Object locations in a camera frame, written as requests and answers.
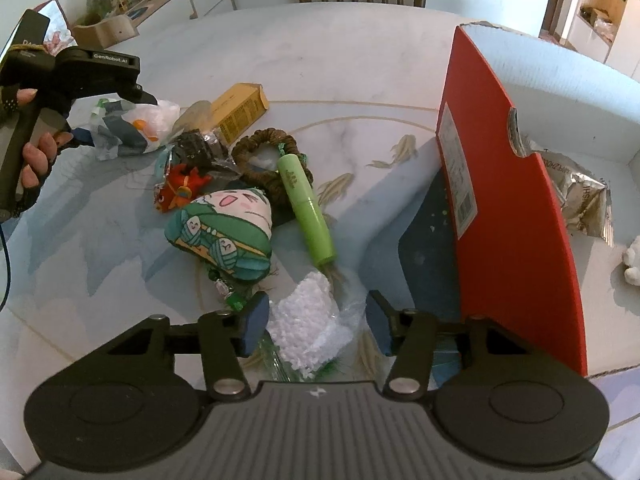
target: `green highlighter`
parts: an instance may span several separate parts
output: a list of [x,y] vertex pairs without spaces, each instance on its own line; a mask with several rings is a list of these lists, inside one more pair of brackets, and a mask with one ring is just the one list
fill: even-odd
[[335,248],[331,233],[298,156],[292,153],[281,156],[278,160],[278,171],[287,190],[293,212],[305,234],[306,247],[314,265],[320,268],[334,261]]

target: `toy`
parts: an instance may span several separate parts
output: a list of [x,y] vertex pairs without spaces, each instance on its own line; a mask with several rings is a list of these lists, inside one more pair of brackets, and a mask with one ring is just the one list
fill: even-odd
[[211,264],[223,278],[257,283],[271,267],[271,204],[258,189],[201,196],[177,211],[166,239]]
[[201,177],[198,168],[193,168],[188,174],[186,169],[186,164],[177,164],[169,171],[164,184],[158,185],[154,197],[158,211],[166,213],[175,207],[184,207],[211,181],[209,175]]
[[622,261],[628,267],[625,270],[625,281],[629,285],[640,286],[640,236],[622,253]]
[[300,228],[305,234],[306,246],[317,268],[335,260],[334,243],[318,206],[318,199],[297,155],[281,156],[278,170]]

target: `cardboard box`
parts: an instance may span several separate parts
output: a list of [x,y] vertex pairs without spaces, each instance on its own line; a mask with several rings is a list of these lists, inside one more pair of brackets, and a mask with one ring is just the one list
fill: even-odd
[[268,109],[262,85],[254,83],[236,83],[211,104],[213,118],[227,146],[236,142]]
[[[498,27],[456,31],[438,142],[460,188],[450,203],[463,317],[490,316],[583,375],[640,364],[640,287],[622,264],[640,234],[639,128],[631,78]],[[565,229],[540,156],[511,147],[516,130],[609,184],[613,247]]]

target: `yellow box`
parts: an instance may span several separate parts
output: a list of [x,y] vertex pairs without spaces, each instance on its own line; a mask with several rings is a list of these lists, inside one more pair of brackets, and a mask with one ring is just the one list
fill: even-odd
[[255,83],[236,83],[211,103],[213,119],[227,146],[236,142],[268,109],[262,85]]

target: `cardboard panel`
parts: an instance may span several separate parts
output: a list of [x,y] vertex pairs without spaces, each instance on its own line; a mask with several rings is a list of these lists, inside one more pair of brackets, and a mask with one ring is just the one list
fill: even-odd
[[463,28],[518,108],[521,131],[533,133],[534,124],[540,145],[625,164],[640,150],[638,82],[537,38],[482,25]]
[[446,107],[478,208],[456,246],[463,316],[490,316],[586,375],[580,291],[555,195],[540,156],[514,154],[508,140],[513,104],[460,28],[438,122],[441,153]]

